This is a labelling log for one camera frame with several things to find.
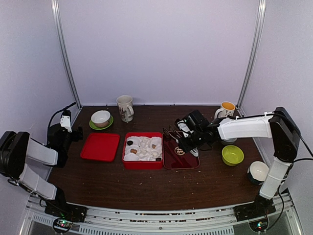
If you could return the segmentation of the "metal serving tongs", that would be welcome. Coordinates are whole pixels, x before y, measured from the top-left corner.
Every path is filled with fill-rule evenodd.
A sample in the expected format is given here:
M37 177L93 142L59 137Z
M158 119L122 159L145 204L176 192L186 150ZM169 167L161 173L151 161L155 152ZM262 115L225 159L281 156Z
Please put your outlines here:
M163 127L163 139L166 141L174 140L177 143L177 147L182 149L179 145L179 139L182 138L182 134L180 134L177 130L175 130L171 125L166 129Z

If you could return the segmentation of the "red tin lid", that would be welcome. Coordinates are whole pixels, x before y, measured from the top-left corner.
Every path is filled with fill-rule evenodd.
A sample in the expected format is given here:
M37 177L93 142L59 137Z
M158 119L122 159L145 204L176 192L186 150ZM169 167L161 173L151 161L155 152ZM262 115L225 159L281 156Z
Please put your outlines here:
M80 153L86 160L112 162L115 159L120 136L118 134L91 133Z

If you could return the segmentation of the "red chocolate tray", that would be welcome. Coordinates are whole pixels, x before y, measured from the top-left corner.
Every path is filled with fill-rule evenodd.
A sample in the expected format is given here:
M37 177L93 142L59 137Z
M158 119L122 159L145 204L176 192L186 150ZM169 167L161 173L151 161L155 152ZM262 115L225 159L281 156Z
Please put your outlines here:
M198 157L193 156L190 152L179 156L174 151L175 147L177 147L177 143L174 140L166 141L163 139L163 165L166 169L196 169L200 166Z

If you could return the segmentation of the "red tin box base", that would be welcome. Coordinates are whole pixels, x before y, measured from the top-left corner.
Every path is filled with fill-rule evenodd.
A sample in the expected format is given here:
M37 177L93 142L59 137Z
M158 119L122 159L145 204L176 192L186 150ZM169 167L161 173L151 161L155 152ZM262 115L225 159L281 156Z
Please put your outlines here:
M126 146L126 138L130 136L145 136L145 137L162 137L162 134L160 132L129 132L125 136L124 146L123 146L123 155L122 155L122 162L124 164L124 167L126 169L130 170L158 170L163 168L163 160L160 162L144 162L144 161L138 161L138 162L126 162L123 160L124 157L124 151Z

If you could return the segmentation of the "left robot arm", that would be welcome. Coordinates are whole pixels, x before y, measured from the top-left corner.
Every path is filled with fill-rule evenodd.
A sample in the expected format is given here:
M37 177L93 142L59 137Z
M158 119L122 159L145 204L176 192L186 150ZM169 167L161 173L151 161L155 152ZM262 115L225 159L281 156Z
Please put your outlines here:
M71 143L83 139L83 128L69 131L59 124L48 129L47 144L30 137L28 132L6 131L0 138L0 173L8 181L36 193L51 203L51 209L66 217L70 206L62 189L35 172L30 163L63 168L68 160Z

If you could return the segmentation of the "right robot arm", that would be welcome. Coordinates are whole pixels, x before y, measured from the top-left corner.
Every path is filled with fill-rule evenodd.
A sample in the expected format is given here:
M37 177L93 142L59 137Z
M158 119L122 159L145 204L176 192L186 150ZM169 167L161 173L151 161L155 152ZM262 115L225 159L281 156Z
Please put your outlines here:
M255 216L261 216L269 209L268 200L274 197L297 157L301 135L284 107L260 115L217 117L213 121L208 121L199 110L194 110L182 119L177 119L175 125L183 133L178 144L184 152L200 148L205 143L230 139L254 140L262 158L270 164L259 190L261 198L251 204L250 210Z

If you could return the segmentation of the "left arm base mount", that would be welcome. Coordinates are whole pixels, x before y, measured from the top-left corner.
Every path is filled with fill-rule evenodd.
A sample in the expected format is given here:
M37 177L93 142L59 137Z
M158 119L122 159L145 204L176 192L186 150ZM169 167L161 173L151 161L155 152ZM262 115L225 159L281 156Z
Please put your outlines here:
M66 209L58 209L53 205L48 205L45 207L46 214L71 222L84 222L87 211L87 207L72 204L68 204Z

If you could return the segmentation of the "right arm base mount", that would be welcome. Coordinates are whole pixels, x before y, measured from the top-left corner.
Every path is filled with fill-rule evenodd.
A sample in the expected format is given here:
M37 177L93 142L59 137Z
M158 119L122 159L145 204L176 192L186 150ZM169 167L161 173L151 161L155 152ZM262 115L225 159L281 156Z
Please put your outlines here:
M275 206L264 207L254 203L235 206L233 210L238 222L264 217L267 214L276 212Z

